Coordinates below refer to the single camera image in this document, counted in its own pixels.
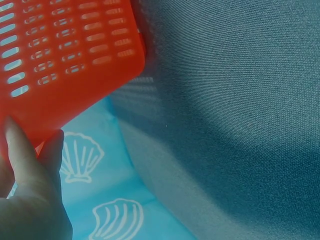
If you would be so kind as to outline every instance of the orange plastic basket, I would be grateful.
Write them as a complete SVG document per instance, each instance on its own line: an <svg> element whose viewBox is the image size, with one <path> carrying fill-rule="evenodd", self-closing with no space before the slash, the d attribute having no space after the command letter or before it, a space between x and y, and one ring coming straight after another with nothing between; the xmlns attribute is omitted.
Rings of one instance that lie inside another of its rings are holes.
<svg viewBox="0 0 320 240"><path fill-rule="evenodd" d="M0 6L0 121L12 116L35 147L144 67L130 0Z"/></svg>

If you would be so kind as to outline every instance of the hand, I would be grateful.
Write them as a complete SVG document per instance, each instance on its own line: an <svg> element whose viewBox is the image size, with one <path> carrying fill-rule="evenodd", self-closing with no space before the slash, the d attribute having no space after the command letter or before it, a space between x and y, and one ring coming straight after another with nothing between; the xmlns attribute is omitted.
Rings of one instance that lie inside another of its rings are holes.
<svg viewBox="0 0 320 240"><path fill-rule="evenodd" d="M0 159L0 239L71 240L73 230L62 203L59 175L63 131L44 143L38 159L25 133L11 118L4 131L13 172ZM16 192L6 199L14 180Z"/></svg>

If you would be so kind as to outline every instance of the light blue mat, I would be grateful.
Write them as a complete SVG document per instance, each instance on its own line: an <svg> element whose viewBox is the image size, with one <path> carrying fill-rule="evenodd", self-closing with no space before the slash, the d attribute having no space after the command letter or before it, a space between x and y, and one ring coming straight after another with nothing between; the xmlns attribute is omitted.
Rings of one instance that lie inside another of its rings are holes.
<svg viewBox="0 0 320 240"><path fill-rule="evenodd" d="M61 182L75 240L193 240L135 172L109 98L64 128Z"/></svg>

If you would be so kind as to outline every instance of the gray upholstery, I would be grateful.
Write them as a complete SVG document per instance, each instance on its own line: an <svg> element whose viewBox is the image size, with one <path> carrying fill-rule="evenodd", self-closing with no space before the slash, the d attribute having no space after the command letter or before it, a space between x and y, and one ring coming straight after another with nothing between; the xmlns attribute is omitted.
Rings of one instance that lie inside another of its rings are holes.
<svg viewBox="0 0 320 240"><path fill-rule="evenodd" d="M140 2L112 100L145 184L200 240L320 239L320 1Z"/></svg>

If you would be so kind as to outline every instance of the seashell print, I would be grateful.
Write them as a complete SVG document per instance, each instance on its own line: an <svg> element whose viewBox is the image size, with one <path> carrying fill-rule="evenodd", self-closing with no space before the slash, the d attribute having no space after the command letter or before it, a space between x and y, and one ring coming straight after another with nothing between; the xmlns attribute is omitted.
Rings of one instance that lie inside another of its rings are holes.
<svg viewBox="0 0 320 240"><path fill-rule="evenodd" d="M117 198L92 210L96 227L90 240L131 240L144 222L144 211L134 200Z"/></svg>
<svg viewBox="0 0 320 240"><path fill-rule="evenodd" d="M66 175L66 183L91 183L90 174L105 153L91 137L82 133L66 132L60 172Z"/></svg>

